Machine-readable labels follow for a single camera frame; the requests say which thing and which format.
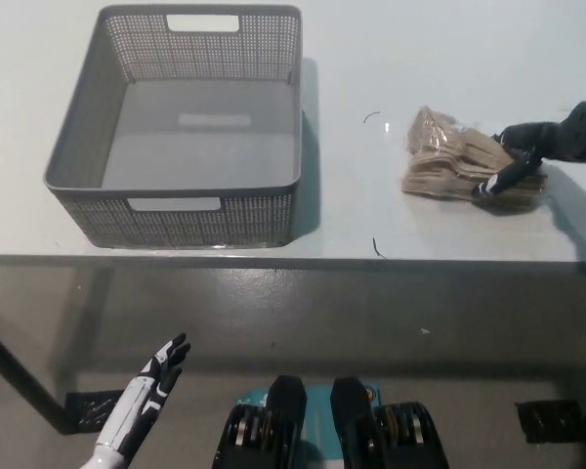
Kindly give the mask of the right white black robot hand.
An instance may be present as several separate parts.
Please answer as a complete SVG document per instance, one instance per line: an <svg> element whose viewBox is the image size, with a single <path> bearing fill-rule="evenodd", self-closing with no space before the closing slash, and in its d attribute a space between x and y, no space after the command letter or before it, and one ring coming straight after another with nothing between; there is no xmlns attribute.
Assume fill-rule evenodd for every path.
<svg viewBox="0 0 586 469"><path fill-rule="evenodd" d="M474 186L472 196L496 196L526 180L545 159L586 164L586 102L560 122L527 122L506 127L492 139L514 161Z"/></svg>

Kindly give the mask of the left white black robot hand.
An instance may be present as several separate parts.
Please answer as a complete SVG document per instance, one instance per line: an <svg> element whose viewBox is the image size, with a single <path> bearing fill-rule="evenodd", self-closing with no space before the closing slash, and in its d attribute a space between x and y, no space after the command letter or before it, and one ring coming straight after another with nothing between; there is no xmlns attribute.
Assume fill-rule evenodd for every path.
<svg viewBox="0 0 586 469"><path fill-rule="evenodd" d="M189 350L187 335L181 333L151 356L121 394L97 447L111 449L125 462L135 456L176 385Z"/></svg>

